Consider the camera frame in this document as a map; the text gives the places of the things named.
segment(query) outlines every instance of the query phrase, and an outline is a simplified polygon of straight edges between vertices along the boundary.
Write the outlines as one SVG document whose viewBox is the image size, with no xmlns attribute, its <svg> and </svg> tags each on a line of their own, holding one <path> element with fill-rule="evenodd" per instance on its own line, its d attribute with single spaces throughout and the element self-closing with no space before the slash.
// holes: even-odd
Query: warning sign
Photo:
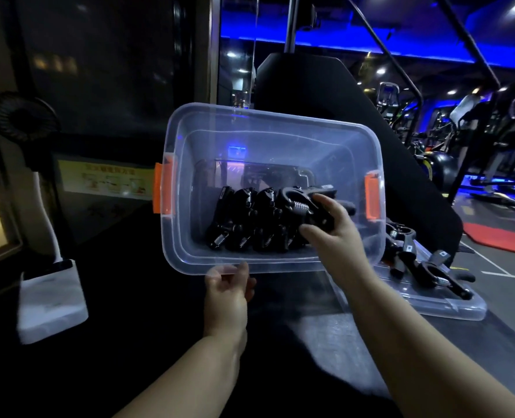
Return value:
<svg viewBox="0 0 515 418">
<path fill-rule="evenodd" d="M 67 192 L 146 199 L 153 196 L 153 169 L 58 160 Z"/>
</svg>

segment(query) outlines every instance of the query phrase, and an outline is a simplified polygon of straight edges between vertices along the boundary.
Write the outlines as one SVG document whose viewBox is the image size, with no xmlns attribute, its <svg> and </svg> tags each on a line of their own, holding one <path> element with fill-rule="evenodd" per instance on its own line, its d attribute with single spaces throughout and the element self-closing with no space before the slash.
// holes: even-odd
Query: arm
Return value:
<svg viewBox="0 0 515 418">
<path fill-rule="evenodd" d="M 235 273 L 233 276 L 221 276 Z M 255 279 L 246 263 L 206 276 L 204 337 L 115 418 L 215 418 L 233 391 L 246 346 L 247 300 Z"/>
<path fill-rule="evenodd" d="M 314 199 L 333 215 L 335 230 L 328 235 L 304 225 L 300 232 L 345 292 L 360 335 L 403 415 L 515 418 L 515 395 L 377 277 L 345 209 L 326 197 Z"/>
</svg>

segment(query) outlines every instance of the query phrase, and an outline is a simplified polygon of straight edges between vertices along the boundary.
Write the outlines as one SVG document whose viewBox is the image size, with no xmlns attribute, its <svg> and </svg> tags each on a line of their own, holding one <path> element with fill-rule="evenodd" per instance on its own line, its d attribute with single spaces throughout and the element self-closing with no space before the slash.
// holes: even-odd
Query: hand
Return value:
<svg viewBox="0 0 515 418">
<path fill-rule="evenodd" d="M 242 354 L 246 347 L 247 303 L 254 296 L 256 279 L 249 277 L 246 262 L 238 267 L 218 265 L 205 276 L 204 336 L 233 343 Z"/>
<path fill-rule="evenodd" d="M 299 231 L 316 248 L 325 269 L 335 283 L 342 287 L 349 274 L 364 273 L 370 266 L 362 238 L 341 204 L 320 194 L 314 194 L 313 199 L 321 203 L 333 216 L 335 228 L 328 234 L 319 227 L 303 224 Z"/>
</svg>

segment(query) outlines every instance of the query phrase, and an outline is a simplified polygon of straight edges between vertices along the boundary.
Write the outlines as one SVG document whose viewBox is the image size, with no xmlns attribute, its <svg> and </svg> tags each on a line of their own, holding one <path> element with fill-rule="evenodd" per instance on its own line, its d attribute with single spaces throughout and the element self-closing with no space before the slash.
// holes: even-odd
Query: person's left hand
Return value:
<svg viewBox="0 0 515 418">
<path fill-rule="evenodd" d="M 205 276 L 205 285 L 204 336 L 233 343 L 242 354 L 247 339 L 247 303 L 254 296 L 256 285 L 256 279 L 249 277 L 248 264 L 213 267 Z"/>
</svg>

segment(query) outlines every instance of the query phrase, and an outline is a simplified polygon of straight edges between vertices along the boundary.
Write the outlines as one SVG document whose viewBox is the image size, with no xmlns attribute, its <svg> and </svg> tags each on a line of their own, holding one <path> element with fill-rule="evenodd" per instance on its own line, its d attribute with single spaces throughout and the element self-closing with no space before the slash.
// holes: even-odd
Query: white floor line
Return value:
<svg viewBox="0 0 515 418">
<path fill-rule="evenodd" d="M 505 275 L 507 276 L 511 276 L 511 273 L 509 273 L 507 270 L 504 270 L 503 268 L 501 268 L 499 265 L 497 265 L 495 262 L 493 261 L 490 261 L 489 259 L 487 259 L 484 255 L 482 255 L 481 253 L 479 253 L 476 249 L 473 249 L 472 246 L 468 246 L 466 243 L 464 243 L 463 241 L 461 241 L 461 243 L 466 246 L 467 248 L 470 248 L 472 249 L 476 254 L 478 254 L 479 256 L 481 256 L 482 258 L 484 258 L 486 261 L 488 261 L 490 264 L 492 264 L 495 268 L 497 268 L 498 270 L 502 270 Z"/>
<path fill-rule="evenodd" d="M 481 271 L 482 274 L 491 274 L 492 276 L 503 276 L 503 277 L 512 277 L 515 279 L 515 276 L 511 274 L 502 274 L 502 273 L 492 273 L 491 271 Z"/>
</svg>

